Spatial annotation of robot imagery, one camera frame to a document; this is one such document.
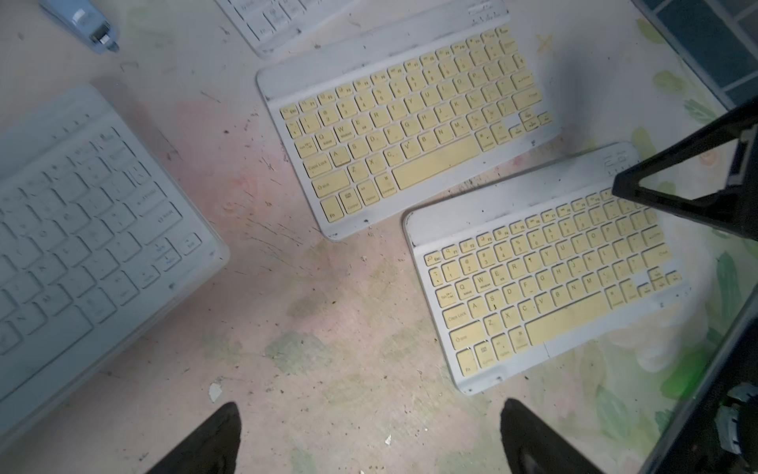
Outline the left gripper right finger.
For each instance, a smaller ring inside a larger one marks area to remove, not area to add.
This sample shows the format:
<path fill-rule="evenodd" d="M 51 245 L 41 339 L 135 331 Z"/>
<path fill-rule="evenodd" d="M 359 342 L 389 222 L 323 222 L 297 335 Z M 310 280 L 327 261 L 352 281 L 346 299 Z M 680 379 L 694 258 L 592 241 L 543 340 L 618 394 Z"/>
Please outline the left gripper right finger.
<path fill-rule="evenodd" d="M 601 473 L 516 399 L 509 398 L 503 405 L 501 442 L 512 473 Z"/>

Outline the yellow keyboard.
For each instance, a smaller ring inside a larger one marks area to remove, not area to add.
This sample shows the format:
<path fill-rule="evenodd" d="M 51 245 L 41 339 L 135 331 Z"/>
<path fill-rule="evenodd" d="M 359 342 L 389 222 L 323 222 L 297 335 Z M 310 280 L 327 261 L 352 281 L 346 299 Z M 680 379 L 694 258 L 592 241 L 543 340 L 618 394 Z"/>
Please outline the yellow keyboard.
<path fill-rule="evenodd" d="M 500 1 L 454 1 L 261 70 L 322 234 L 339 241 L 552 139 Z"/>
<path fill-rule="evenodd" d="M 613 194 L 629 142 L 405 214 L 456 388 L 473 395 L 690 292 L 657 213 Z"/>

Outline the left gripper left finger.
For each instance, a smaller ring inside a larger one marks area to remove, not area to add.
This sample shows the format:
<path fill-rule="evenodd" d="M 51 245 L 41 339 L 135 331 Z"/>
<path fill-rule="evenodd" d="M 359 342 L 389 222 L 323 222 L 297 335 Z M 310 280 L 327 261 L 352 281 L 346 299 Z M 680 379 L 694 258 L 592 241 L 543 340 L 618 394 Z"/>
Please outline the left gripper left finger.
<path fill-rule="evenodd" d="M 228 402 L 216 410 L 150 470 L 159 473 L 234 473 L 241 444 L 238 406 Z"/>

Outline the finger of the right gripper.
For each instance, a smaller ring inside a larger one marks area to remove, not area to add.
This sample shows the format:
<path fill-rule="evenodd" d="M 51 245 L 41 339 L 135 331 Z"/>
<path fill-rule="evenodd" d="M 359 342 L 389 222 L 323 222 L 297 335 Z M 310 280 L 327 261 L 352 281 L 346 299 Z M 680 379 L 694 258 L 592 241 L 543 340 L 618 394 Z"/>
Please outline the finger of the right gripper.
<path fill-rule="evenodd" d="M 614 180 L 613 195 L 742 238 L 757 238 L 757 100 Z"/>

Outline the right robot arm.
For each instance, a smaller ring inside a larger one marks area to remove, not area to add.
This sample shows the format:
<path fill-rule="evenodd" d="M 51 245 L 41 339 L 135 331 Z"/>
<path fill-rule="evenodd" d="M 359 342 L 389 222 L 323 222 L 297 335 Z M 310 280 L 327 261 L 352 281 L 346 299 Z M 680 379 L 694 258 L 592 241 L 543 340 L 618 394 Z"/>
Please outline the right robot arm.
<path fill-rule="evenodd" d="M 641 180 L 734 141 L 724 189 L 683 199 L 648 191 Z M 618 175 L 615 197 L 714 229 L 757 239 L 757 102 L 729 111 L 667 150 Z M 754 473 L 757 470 L 757 295 L 750 294 L 701 381 L 675 411 L 645 462 L 645 473 Z"/>

